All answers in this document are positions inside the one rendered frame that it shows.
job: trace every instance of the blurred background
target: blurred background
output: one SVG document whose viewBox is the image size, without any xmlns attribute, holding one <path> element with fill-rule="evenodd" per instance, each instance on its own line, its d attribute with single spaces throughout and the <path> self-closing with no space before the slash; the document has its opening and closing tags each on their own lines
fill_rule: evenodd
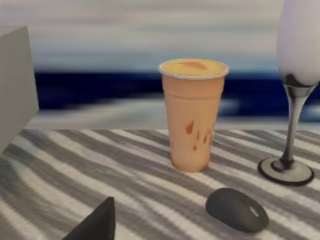
<svg viewBox="0 0 320 240">
<path fill-rule="evenodd" d="M 1 0 L 1 26 L 28 26 L 41 111 L 33 128 L 164 129 L 160 63 L 231 68 L 218 128 L 286 128 L 277 70 L 283 0 Z M 320 121 L 320 90 L 302 126 Z"/>
</svg>

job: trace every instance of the table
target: table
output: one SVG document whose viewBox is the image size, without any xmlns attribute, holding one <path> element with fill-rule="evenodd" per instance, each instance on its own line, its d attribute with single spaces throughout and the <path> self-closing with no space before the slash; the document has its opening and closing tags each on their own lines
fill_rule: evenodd
<svg viewBox="0 0 320 240">
<path fill-rule="evenodd" d="M 108 197 L 116 240 L 318 239 L 320 132 L 296 137 L 296 159 L 316 174 L 308 186 L 276 185 L 257 171 L 285 140 L 285 131 L 218 130 L 208 169 L 183 173 L 169 161 L 165 130 L 24 130 L 0 159 L 0 239 L 60 240 Z M 222 187 L 262 204 L 268 229 L 242 234 L 207 215 L 206 198 Z"/>
</svg>

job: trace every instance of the black computer mouse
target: black computer mouse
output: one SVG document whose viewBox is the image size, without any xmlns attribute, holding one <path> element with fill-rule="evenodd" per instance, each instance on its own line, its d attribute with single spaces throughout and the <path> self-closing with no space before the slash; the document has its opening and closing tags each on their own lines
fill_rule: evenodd
<svg viewBox="0 0 320 240">
<path fill-rule="evenodd" d="M 244 233 L 259 233 L 269 224 L 268 214 L 259 203 L 231 188 L 212 193 L 205 209 L 212 217 Z"/>
</svg>

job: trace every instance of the wine glass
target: wine glass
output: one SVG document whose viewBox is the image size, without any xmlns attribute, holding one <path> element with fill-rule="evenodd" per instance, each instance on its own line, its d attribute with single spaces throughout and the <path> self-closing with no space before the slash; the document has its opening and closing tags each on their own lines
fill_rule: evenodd
<svg viewBox="0 0 320 240">
<path fill-rule="evenodd" d="M 277 58 L 289 102 L 289 128 L 282 157 L 263 160 L 259 172 L 287 186 L 304 186 L 315 174 L 294 160 L 294 141 L 300 113 L 320 82 L 320 0 L 285 0 L 278 31 Z"/>
</svg>

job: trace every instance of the dark triangular object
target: dark triangular object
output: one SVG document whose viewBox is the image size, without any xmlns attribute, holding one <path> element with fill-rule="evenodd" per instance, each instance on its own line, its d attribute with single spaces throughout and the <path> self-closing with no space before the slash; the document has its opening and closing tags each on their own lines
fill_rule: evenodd
<svg viewBox="0 0 320 240">
<path fill-rule="evenodd" d="M 115 234 L 115 199 L 109 197 L 63 240 L 114 240 Z"/>
</svg>

